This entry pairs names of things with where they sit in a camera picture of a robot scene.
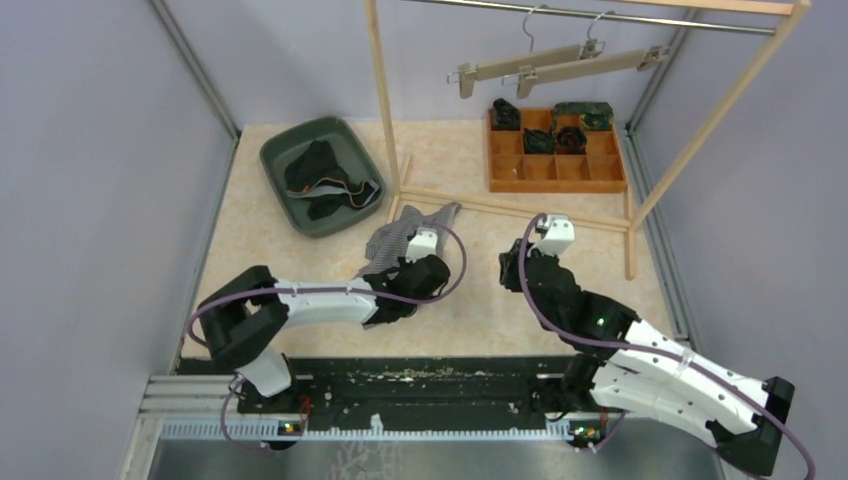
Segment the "grey striped underwear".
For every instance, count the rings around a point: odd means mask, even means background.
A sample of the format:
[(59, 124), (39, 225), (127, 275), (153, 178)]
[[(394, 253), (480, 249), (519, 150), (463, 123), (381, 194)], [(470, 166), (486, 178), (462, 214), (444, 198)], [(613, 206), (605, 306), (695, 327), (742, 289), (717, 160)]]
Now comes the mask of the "grey striped underwear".
[(398, 259), (406, 254), (409, 237), (419, 226), (435, 222), (451, 227), (461, 208), (460, 203), (451, 202), (432, 214), (423, 214), (412, 205), (404, 206), (397, 220), (379, 227), (371, 235), (365, 246), (368, 263), (355, 274), (355, 278), (379, 274), (398, 266)]

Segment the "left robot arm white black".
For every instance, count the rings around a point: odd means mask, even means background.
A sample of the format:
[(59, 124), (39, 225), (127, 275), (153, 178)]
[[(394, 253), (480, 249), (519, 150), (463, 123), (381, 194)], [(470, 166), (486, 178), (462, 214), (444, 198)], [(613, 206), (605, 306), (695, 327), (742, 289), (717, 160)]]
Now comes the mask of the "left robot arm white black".
[(289, 361), (271, 346), (281, 330), (322, 323), (394, 323), (436, 298), (449, 279), (448, 265), (434, 254), (327, 284), (278, 281), (267, 266), (257, 265), (204, 300), (194, 319), (213, 366), (240, 375), (264, 405), (285, 414), (297, 406), (300, 388)]

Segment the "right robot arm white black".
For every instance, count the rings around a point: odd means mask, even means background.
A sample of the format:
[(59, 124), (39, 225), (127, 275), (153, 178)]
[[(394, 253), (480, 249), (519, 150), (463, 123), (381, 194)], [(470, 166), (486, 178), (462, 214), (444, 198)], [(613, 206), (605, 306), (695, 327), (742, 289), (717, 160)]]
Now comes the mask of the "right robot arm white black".
[(659, 332), (636, 311), (582, 289), (555, 255), (515, 241), (499, 282), (525, 296), (543, 329), (578, 354), (563, 380), (567, 407), (625, 410), (689, 433), (735, 468), (774, 473), (795, 386), (746, 377)]

